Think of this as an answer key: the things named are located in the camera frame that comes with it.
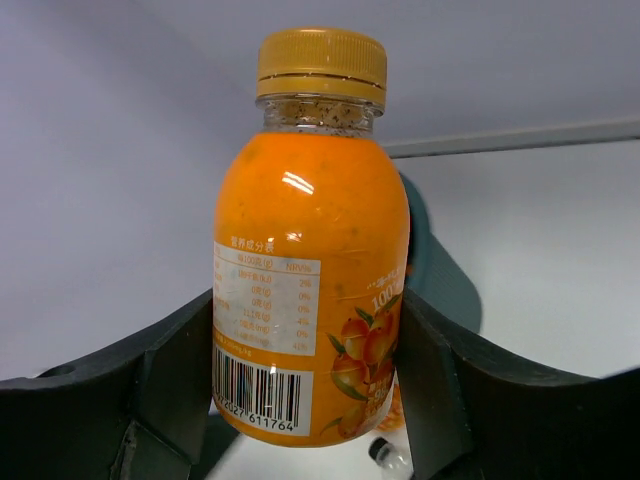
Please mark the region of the dark green plastic bin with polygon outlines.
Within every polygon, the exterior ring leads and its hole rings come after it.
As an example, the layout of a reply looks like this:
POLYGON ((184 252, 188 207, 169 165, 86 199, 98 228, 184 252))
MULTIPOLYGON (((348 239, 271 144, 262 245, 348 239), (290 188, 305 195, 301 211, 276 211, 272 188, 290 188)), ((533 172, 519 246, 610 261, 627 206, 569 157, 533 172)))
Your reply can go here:
POLYGON ((410 214, 406 286, 453 322, 479 334, 483 311, 475 285, 432 233, 418 188, 404 174, 400 178, 410 214))

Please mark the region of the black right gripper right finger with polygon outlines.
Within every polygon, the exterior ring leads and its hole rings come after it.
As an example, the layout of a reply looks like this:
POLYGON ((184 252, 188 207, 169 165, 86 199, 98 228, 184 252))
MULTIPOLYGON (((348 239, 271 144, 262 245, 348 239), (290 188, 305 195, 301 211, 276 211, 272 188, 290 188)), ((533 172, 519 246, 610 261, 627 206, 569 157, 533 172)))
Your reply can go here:
POLYGON ((591 378, 516 355, 413 292, 395 354, 418 479, 635 479, 639 373, 591 378))

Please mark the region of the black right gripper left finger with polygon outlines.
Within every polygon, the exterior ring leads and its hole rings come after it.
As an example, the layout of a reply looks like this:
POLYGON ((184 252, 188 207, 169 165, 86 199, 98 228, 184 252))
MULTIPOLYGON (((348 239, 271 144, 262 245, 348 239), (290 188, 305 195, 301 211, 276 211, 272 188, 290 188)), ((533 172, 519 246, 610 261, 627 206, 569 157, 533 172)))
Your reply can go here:
POLYGON ((186 479, 211 403, 212 294, 34 378, 1 383, 4 479, 186 479))

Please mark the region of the small orange juice bottle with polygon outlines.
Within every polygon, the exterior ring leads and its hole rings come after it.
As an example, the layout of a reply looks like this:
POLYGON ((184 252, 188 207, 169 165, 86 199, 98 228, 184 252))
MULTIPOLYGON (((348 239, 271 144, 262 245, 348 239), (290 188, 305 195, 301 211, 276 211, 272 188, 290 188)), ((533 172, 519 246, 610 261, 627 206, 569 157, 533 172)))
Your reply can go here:
POLYGON ((259 50, 259 132, 213 224, 213 398, 283 447, 357 438, 393 397, 410 236, 400 175, 373 139, 387 57, 366 35, 300 27, 259 50))

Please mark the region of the small orange patterned bottle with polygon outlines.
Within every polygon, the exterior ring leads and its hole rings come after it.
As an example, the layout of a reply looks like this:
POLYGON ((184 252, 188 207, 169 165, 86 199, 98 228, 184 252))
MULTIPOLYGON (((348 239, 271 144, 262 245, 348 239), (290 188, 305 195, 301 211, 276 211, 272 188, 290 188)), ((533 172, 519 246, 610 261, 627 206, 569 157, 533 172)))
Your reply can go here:
POLYGON ((394 383, 391 405, 385 418, 376 427, 381 432, 394 432, 405 427, 404 408, 398 382, 394 383))

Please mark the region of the clear bottle black label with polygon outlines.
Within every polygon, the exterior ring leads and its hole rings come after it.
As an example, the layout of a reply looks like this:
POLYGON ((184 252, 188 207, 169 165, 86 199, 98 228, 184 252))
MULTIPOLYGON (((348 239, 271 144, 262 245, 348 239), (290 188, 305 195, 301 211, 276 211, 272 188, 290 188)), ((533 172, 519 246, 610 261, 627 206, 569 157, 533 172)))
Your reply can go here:
POLYGON ((412 480, 414 468, 410 454, 396 447, 383 437, 373 440, 368 449, 369 457, 381 469, 385 480, 412 480))

